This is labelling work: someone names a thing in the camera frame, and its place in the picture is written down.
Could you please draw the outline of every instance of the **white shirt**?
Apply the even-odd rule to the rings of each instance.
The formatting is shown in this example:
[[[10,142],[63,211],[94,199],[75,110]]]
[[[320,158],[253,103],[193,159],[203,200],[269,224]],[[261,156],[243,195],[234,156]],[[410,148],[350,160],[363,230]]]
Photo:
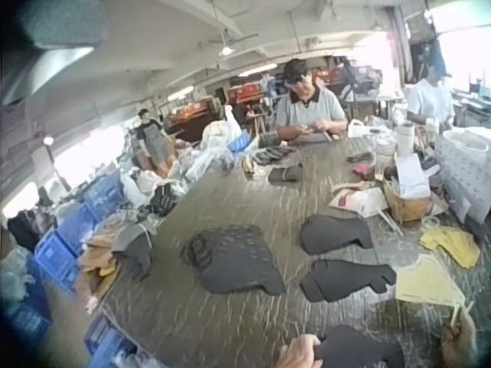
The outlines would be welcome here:
[[[434,87],[428,80],[416,83],[409,94],[407,111],[423,117],[437,118],[443,122],[447,117],[454,117],[452,94],[442,82]]]

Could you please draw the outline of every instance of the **gray polo shirt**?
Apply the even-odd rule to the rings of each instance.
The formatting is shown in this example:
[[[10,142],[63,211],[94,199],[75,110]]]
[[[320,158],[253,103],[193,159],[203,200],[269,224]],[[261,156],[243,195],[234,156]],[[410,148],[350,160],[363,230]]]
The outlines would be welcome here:
[[[327,88],[315,86],[315,93],[307,102],[291,91],[278,103],[276,123],[281,127],[312,125],[317,120],[344,120],[341,104]]]

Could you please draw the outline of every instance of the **baseball cap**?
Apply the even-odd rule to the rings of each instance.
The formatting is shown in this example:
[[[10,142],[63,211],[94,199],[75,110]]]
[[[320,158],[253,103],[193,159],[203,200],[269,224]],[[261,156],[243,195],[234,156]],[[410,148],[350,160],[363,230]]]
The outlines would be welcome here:
[[[447,72],[447,66],[445,60],[440,52],[434,51],[430,54],[428,59],[428,65],[435,68],[435,71],[442,74],[444,77],[452,77],[452,74]]]
[[[283,69],[283,77],[290,84],[302,81],[307,74],[307,61],[301,59],[291,59],[285,64]]]

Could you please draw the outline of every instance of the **floor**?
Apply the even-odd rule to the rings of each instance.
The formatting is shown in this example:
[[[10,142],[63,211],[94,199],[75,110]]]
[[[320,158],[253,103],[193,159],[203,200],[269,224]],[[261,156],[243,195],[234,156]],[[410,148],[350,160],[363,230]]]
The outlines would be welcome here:
[[[80,301],[70,298],[48,278],[44,288],[53,321],[40,347],[45,366],[86,368],[91,356],[84,335],[97,315],[89,316]]]

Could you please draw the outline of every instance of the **ceiling light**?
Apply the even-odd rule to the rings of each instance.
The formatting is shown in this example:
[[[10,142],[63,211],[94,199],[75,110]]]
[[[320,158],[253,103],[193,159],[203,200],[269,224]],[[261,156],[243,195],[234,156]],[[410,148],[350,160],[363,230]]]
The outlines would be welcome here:
[[[244,71],[243,73],[239,74],[239,77],[248,77],[251,74],[261,73],[262,71],[270,71],[271,69],[275,69],[276,67],[278,67],[277,64],[263,65],[262,67],[251,69],[250,71]]]
[[[46,145],[46,146],[50,146],[51,144],[53,144],[54,142],[54,139],[52,136],[46,136],[44,139],[43,139],[43,143]]]
[[[228,46],[225,46],[222,51],[220,51],[220,55],[222,56],[228,56],[230,55],[232,52],[234,52],[235,50],[233,48],[230,48]]]
[[[193,86],[189,86],[189,87],[186,87],[174,94],[171,94],[170,96],[168,96],[167,100],[168,101],[174,101],[174,100],[177,100],[178,98],[180,97],[183,97],[183,96],[186,96],[187,94],[191,93],[194,91],[194,87]]]

